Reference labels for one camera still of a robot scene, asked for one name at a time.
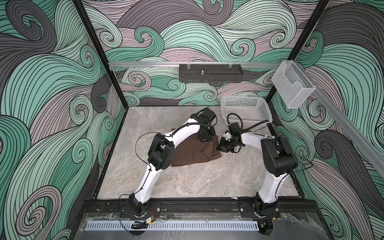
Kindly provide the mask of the brown corduroy trousers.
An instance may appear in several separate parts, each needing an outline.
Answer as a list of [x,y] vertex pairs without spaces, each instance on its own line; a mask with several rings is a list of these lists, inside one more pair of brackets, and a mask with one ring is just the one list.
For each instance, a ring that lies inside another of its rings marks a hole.
[[214,136],[210,142],[201,142],[199,135],[193,134],[176,147],[171,167],[182,167],[217,160],[222,157],[221,152],[217,150],[218,145],[218,136]]

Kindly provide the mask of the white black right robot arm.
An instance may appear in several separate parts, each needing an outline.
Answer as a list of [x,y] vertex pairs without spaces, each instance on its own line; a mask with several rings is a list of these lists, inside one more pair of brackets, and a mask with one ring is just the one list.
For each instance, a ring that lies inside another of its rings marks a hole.
[[217,150],[224,153],[236,153],[235,148],[254,147],[263,154],[264,167],[267,171],[264,182],[255,196],[253,209],[257,217],[278,218],[278,193],[289,174],[294,172],[298,161],[285,137],[271,137],[252,133],[242,129],[238,123],[228,125]]

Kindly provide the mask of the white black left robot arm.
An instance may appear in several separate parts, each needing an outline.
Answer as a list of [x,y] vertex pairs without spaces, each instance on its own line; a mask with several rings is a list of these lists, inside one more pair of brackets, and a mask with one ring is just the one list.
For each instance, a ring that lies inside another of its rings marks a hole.
[[148,160],[146,173],[144,174],[139,187],[135,192],[129,195],[131,209],[136,216],[143,216],[148,208],[148,201],[151,198],[154,186],[157,183],[160,174],[171,166],[178,147],[177,156],[184,156],[189,160],[191,154],[187,147],[195,149],[200,143],[209,143],[216,137],[213,121],[216,114],[208,107],[197,113],[178,128],[167,134],[156,133],[148,151]]

